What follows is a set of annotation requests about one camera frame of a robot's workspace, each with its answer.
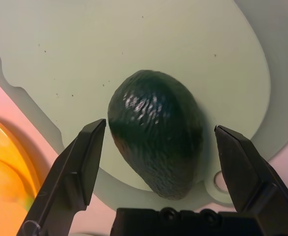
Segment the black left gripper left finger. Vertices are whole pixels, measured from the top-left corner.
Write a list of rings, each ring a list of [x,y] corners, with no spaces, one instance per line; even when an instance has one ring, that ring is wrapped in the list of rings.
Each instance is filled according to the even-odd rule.
[[[87,124],[56,158],[18,235],[66,236],[73,218],[85,211],[93,194],[106,120]]]

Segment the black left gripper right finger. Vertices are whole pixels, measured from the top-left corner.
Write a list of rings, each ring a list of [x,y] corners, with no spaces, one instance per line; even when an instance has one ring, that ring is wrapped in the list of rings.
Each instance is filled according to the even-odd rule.
[[[222,175],[235,209],[288,215],[288,188],[253,143],[221,125],[214,132]]]

